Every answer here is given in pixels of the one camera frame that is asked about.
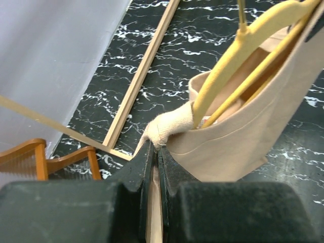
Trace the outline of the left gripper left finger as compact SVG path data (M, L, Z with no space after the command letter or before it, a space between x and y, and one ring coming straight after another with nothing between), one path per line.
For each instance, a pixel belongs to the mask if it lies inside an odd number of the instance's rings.
M12 182L1 189L1 242L145 242L153 145L105 180Z

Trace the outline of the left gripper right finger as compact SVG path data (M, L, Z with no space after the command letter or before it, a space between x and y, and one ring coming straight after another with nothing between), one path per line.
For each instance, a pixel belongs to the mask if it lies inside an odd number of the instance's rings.
M277 182L200 182L157 154L164 242L316 242L294 190Z

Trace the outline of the beige t shirt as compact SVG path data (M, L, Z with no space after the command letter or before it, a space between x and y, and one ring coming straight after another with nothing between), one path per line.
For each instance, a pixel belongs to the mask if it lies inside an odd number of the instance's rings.
M200 182L241 182L266 154L323 69L323 1L258 46L215 96L199 125L192 106L211 71L189 81L189 101L162 113L138 143L151 141ZM164 242L158 163L149 187L146 240Z

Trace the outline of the gold yellow hanger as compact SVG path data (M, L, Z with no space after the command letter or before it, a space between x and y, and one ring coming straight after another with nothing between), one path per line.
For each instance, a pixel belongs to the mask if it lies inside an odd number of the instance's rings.
M283 1L247 25L245 2L238 1L239 29L236 38L211 70L198 93L192 106L193 127L199 125L215 96L258 46L278 30L296 23L311 13L318 3L319 1Z

